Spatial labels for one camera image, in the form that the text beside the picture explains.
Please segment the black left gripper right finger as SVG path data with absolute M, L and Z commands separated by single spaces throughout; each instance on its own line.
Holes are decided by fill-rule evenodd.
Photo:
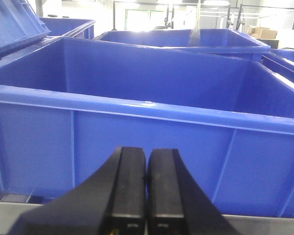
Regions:
M 147 174 L 148 234 L 239 234 L 194 180 L 178 149 L 154 149 Z

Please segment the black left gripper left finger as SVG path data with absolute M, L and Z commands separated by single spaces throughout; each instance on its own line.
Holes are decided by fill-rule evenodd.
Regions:
M 87 180 L 51 202 L 22 213 L 10 235 L 142 235 L 146 157 L 119 146 Z

